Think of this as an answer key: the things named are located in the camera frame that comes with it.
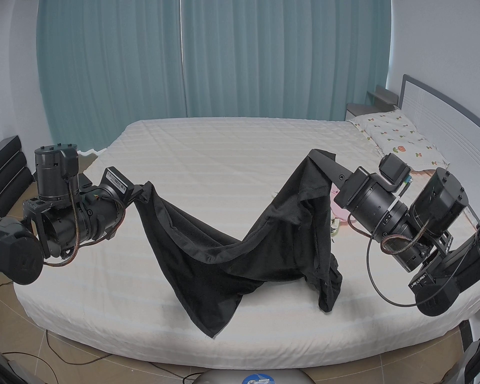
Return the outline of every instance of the pink cloth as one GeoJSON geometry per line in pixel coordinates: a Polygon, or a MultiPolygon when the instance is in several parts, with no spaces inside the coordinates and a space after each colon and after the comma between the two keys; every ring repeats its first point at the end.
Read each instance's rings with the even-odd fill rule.
{"type": "Polygon", "coordinates": [[[347,211],[346,209],[340,208],[337,203],[333,201],[335,196],[340,192],[340,189],[336,187],[336,185],[332,184],[332,189],[330,190],[330,209],[332,210],[334,216],[340,221],[347,221],[348,215],[350,215],[350,212],[347,211]]]}

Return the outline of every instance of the pillow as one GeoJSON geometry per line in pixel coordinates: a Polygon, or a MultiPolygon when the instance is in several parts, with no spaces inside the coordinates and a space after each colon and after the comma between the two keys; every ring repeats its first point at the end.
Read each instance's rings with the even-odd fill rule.
{"type": "Polygon", "coordinates": [[[395,153],[414,171],[446,168],[447,160],[435,145],[418,133],[417,128],[400,109],[392,112],[360,115],[348,120],[372,144],[382,156],[395,153]]]}

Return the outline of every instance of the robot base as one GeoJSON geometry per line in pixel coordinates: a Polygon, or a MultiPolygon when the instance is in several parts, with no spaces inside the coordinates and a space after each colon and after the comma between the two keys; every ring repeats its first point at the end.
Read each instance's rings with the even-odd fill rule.
{"type": "Polygon", "coordinates": [[[313,384],[299,369],[256,371],[211,370],[202,373],[193,384],[313,384]]]}

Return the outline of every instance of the white wall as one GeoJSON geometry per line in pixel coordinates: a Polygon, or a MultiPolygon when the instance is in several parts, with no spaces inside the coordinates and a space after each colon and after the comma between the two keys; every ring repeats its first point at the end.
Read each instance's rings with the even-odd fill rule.
{"type": "Polygon", "coordinates": [[[38,0],[0,0],[0,138],[17,134],[31,171],[52,143],[36,63],[38,0]]]}
{"type": "Polygon", "coordinates": [[[392,0],[387,88],[403,74],[480,116],[480,0],[392,0]]]}

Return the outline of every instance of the barcode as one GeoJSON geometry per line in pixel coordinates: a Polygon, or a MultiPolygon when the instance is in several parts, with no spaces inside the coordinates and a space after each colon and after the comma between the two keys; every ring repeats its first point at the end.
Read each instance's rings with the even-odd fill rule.
{"type": "Polygon", "coordinates": [[[110,180],[113,185],[115,185],[122,193],[125,193],[127,191],[127,187],[119,180],[117,177],[115,177],[110,171],[107,171],[106,175],[107,179],[110,180]]]}

